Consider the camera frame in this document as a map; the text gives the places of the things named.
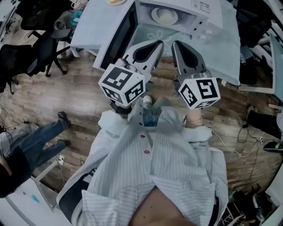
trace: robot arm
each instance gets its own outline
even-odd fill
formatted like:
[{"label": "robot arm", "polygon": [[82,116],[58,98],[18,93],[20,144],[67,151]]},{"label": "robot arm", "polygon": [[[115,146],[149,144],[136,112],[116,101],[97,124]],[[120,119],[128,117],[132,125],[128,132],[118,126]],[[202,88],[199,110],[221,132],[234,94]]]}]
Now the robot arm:
[{"label": "robot arm", "polygon": [[98,83],[112,100],[115,112],[131,112],[131,103],[146,91],[145,85],[151,80],[150,73],[159,63],[163,49],[163,41],[145,41],[129,48],[123,58],[108,66]]},{"label": "robot arm", "polygon": [[188,44],[172,44],[174,65],[178,71],[173,83],[189,109],[209,107],[220,100],[216,78],[206,68],[203,57]]},{"label": "robot arm", "polygon": [[[151,80],[150,73],[159,63],[163,49],[163,41],[145,41],[129,48],[123,58],[108,66],[99,85],[112,100],[115,112],[131,112],[131,103],[146,91],[145,85]],[[174,84],[189,109],[208,107],[220,99],[216,78],[194,48],[175,41],[172,55],[178,71]]]}]

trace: black shoe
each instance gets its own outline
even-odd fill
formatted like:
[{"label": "black shoe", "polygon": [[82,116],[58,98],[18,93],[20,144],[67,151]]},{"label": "black shoe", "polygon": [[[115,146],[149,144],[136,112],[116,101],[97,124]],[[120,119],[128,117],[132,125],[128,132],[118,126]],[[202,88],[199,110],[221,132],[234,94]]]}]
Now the black shoe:
[{"label": "black shoe", "polygon": [[63,141],[66,144],[66,147],[71,145],[71,141],[69,141],[67,139],[59,139],[58,142],[59,141]]},{"label": "black shoe", "polygon": [[63,120],[67,123],[68,128],[71,127],[72,124],[71,124],[70,121],[68,120],[67,114],[66,114],[64,111],[58,112],[57,115],[58,115],[59,118],[63,119]]}]

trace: striped shirt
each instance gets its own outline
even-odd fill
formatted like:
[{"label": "striped shirt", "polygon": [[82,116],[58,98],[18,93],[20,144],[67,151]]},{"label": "striped shirt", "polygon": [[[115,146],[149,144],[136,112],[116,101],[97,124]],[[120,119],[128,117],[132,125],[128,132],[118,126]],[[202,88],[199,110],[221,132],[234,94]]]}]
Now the striped shirt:
[{"label": "striped shirt", "polygon": [[177,110],[162,110],[153,145],[143,126],[141,98],[128,120],[112,111],[102,114],[102,129],[86,163],[62,190],[97,167],[87,191],[82,191],[83,225],[127,226],[155,186],[198,226],[208,225],[217,196],[219,221],[228,203],[223,153],[209,148],[209,128],[185,128]]}]

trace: jeans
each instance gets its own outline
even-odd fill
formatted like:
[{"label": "jeans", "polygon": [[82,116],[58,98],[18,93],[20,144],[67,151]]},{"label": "jeans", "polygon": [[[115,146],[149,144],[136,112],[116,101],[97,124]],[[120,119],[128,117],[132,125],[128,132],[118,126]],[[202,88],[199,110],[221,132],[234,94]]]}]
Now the jeans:
[{"label": "jeans", "polygon": [[259,114],[251,110],[247,118],[247,124],[281,139],[281,132],[277,125],[276,117],[272,115]]},{"label": "jeans", "polygon": [[43,150],[44,145],[48,141],[58,136],[66,129],[68,129],[67,123],[63,119],[59,119],[57,122],[39,127],[22,140],[19,147],[26,156],[32,171],[66,148],[64,141],[58,141],[57,144]]},{"label": "jeans", "polygon": [[159,98],[154,105],[146,102],[143,109],[143,124],[146,127],[155,127],[157,126],[159,116],[161,115],[162,106],[170,106],[170,102],[167,98]]}]

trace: microwave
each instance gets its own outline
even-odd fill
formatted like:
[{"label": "microwave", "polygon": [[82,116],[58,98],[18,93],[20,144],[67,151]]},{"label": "microwave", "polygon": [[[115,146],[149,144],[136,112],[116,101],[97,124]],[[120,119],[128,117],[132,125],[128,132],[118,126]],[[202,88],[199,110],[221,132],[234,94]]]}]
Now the microwave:
[{"label": "microwave", "polygon": [[109,64],[115,64],[132,46],[138,27],[136,4],[127,0],[101,45],[93,67],[105,71]]},{"label": "microwave", "polygon": [[[220,0],[207,1],[220,3]],[[138,8],[140,7],[140,2],[137,2],[135,0],[127,0],[123,4],[124,6],[122,10],[117,15],[115,21],[112,24],[112,27],[109,28],[109,32],[99,49],[96,60],[93,64],[94,68],[105,71],[109,64],[115,64],[115,62],[119,58],[122,58],[124,53],[133,45],[138,27],[144,25],[143,21],[139,19]],[[210,12],[216,12],[216,10],[214,10],[215,8],[218,9],[217,5],[211,6]],[[221,8],[218,14],[210,16],[209,18],[207,18],[207,20],[202,20],[203,23],[201,24],[200,20],[191,21],[191,24],[199,24],[199,30],[197,32],[195,30],[195,37],[193,38],[198,39],[201,42],[205,42],[209,40],[212,35],[218,34],[222,30]]]}]

